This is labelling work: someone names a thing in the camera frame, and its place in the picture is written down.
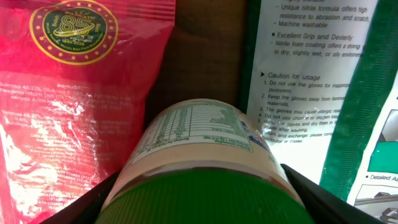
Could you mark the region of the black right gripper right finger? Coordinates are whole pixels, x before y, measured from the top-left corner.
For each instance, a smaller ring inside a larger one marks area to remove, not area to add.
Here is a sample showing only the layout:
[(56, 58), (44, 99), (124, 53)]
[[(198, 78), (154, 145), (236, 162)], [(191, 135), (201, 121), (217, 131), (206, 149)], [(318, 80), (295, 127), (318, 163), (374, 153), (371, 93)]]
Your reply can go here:
[(286, 164), (281, 165), (317, 224), (384, 224), (342, 201)]

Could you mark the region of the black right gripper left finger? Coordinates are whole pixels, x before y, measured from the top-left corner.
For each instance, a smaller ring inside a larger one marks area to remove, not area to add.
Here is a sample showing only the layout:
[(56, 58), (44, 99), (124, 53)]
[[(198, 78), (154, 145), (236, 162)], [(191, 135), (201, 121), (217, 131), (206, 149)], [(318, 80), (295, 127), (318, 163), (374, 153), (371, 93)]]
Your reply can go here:
[(120, 172), (120, 170), (115, 172), (69, 206), (40, 224), (93, 224)]

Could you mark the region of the green lid jar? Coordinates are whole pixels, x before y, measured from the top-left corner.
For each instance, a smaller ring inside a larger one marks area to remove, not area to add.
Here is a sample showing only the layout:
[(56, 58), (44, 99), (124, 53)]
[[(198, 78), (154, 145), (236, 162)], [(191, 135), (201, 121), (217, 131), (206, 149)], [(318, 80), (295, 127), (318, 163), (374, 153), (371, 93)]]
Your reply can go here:
[(246, 115), (195, 99), (151, 122), (96, 221), (312, 224), (313, 218)]

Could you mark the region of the green white 3M package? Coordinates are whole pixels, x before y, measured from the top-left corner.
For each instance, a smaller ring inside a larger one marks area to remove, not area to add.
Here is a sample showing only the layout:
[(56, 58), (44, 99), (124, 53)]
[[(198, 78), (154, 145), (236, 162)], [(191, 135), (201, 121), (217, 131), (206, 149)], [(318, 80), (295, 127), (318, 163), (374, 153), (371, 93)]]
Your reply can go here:
[(397, 222), (397, 1), (251, 0), (239, 107), (277, 161)]

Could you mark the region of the red snack bag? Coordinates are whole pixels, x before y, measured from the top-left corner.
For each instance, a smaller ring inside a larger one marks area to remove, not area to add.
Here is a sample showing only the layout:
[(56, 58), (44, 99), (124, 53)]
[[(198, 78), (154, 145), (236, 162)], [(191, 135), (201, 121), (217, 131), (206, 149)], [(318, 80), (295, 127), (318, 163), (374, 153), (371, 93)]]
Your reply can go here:
[(175, 5), (1, 2), (2, 223), (40, 223), (122, 168)]

